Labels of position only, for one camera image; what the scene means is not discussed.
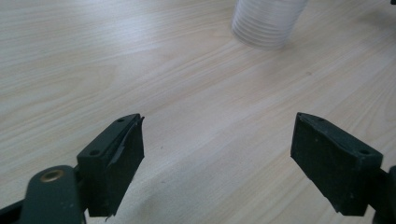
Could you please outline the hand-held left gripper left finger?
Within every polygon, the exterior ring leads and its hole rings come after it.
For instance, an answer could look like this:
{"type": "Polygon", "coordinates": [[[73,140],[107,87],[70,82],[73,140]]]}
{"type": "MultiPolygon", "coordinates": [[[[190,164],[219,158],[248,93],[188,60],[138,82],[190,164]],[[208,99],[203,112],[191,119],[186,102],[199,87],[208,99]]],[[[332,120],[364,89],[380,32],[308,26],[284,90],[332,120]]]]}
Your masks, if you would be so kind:
{"type": "Polygon", "coordinates": [[[143,120],[139,114],[116,119],[77,155],[83,202],[91,217],[116,215],[145,157],[143,120]]]}

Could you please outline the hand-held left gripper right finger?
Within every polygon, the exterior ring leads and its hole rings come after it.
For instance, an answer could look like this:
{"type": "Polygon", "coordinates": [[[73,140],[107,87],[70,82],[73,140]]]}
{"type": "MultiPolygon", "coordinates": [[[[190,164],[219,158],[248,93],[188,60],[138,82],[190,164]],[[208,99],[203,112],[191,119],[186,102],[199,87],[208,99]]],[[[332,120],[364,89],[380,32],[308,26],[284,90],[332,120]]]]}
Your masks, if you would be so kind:
{"type": "Polygon", "coordinates": [[[299,112],[290,156],[344,216],[362,216],[383,155],[326,119],[299,112]]]}

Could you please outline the stack of clear plastic cups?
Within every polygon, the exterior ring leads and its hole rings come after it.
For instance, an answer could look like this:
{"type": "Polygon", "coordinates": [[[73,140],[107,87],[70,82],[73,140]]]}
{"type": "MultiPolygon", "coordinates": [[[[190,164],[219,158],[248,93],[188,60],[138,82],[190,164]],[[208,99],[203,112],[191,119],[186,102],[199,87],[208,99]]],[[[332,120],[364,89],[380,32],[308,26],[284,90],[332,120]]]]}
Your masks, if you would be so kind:
{"type": "Polygon", "coordinates": [[[236,0],[231,29],[256,49],[281,49],[308,0],[236,0]]]}

